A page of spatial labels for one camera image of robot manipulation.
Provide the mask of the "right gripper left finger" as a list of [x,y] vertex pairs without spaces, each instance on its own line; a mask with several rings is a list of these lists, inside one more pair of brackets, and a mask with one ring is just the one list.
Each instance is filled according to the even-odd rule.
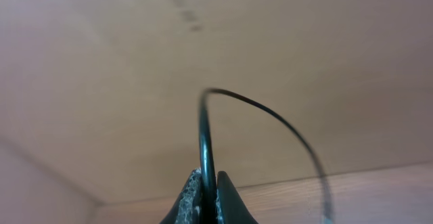
[[189,175],[168,214],[160,224],[200,224],[202,222],[202,174],[199,168]]

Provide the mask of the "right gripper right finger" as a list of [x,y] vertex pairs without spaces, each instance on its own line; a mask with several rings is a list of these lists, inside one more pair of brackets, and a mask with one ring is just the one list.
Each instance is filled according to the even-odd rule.
[[220,224],[258,224],[225,171],[217,175],[216,211]]

